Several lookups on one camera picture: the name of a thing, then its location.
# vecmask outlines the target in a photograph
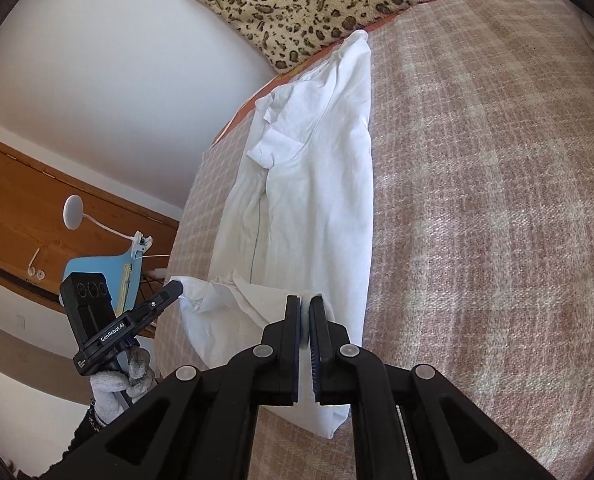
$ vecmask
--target lamp head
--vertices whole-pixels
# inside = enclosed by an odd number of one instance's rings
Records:
[[[70,195],[63,205],[63,222],[68,229],[75,230],[84,219],[84,202],[79,195]]]

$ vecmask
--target gloved hand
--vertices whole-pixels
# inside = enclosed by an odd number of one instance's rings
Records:
[[[151,355],[147,350],[131,346],[128,354],[128,377],[121,372],[103,371],[90,376],[90,386],[94,395],[94,416],[106,426],[123,413],[115,392],[126,390],[132,402],[137,402],[157,384],[155,373],[149,366]]]

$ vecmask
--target plaid bedspread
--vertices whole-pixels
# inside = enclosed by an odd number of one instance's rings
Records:
[[[363,345],[430,363],[562,480],[594,464],[594,54],[564,0],[437,0],[370,33],[375,228]],[[205,278],[251,114],[206,153],[170,274]],[[202,365],[176,307],[164,375]],[[251,479],[354,478],[261,410]]]

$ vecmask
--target white lamp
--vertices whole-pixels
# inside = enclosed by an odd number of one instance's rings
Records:
[[[152,245],[152,237],[144,238],[141,232],[137,231],[134,236],[128,236],[125,234],[120,233],[119,231],[115,231],[114,229],[110,229],[110,227],[103,225],[101,222],[98,222],[90,215],[84,213],[84,202],[81,200],[79,195],[70,195],[66,199],[66,203],[63,205],[63,222],[68,229],[75,230],[81,225],[81,221],[84,218],[88,218],[91,222],[98,225],[99,227],[105,229],[106,231],[110,231],[113,234],[116,234],[122,238],[126,238],[127,240],[132,241],[132,248],[130,249],[130,253],[134,258],[138,251],[141,253],[146,252],[150,246]]]

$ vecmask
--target blue chair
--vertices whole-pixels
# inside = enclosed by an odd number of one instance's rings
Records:
[[[71,272],[101,272],[106,284],[115,316],[121,316],[135,306],[141,278],[141,258],[143,252],[137,251],[132,257],[132,248],[119,256],[84,256],[73,258],[66,264],[63,273],[65,280]]]

